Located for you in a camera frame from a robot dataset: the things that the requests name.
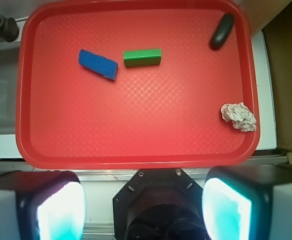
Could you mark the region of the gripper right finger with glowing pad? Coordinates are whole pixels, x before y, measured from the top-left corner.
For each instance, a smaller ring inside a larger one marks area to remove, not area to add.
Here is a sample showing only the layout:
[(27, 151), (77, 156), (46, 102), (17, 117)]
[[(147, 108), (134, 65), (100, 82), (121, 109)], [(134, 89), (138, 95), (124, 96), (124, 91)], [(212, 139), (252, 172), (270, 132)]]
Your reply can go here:
[(211, 168), (202, 212), (212, 240), (292, 240), (292, 165)]

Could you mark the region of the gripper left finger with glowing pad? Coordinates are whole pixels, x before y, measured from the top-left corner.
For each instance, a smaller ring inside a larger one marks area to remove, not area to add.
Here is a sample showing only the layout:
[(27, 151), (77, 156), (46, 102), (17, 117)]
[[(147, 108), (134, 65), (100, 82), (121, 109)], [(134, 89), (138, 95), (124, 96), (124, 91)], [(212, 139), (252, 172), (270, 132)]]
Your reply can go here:
[(0, 240), (79, 240), (85, 219), (74, 172), (0, 172)]

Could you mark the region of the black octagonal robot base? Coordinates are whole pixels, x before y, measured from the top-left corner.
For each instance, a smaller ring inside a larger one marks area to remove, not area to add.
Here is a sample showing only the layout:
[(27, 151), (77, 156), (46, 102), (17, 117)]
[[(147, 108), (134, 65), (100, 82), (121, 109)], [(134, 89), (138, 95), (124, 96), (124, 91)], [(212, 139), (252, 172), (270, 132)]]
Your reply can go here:
[(180, 168), (137, 171), (113, 197), (115, 239), (209, 239), (202, 194)]

